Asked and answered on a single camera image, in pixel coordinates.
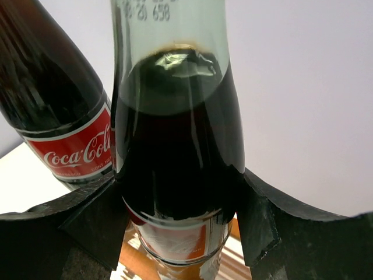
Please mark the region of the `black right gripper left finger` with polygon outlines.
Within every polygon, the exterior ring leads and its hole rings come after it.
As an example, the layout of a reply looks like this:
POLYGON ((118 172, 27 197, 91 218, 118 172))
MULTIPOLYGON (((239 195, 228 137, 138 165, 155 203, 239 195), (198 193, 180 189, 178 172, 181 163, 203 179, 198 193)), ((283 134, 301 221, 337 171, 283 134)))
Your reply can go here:
POLYGON ((1 215, 1 279, 109 279, 128 214, 113 173, 26 212, 1 215))

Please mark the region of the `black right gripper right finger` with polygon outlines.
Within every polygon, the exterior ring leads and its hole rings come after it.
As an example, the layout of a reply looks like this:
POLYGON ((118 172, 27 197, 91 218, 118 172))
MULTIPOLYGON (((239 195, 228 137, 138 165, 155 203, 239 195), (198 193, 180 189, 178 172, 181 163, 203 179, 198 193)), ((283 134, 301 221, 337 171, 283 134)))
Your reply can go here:
POLYGON ((318 209, 250 170, 238 197, 252 279, 372 279, 372 213, 346 217, 318 209))

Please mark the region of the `cola glass bottle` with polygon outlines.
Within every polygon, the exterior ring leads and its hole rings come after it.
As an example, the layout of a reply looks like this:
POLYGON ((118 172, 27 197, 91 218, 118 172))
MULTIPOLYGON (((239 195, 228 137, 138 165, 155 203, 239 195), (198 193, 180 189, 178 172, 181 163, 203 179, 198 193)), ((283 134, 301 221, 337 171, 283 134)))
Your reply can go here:
POLYGON ((110 106, 92 66, 39 1, 1 2, 1 113, 72 190, 112 169, 110 106))
POLYGON ((161 279, 215 279, 245 171, 224 1, 112 1, 114 176, 161 279))

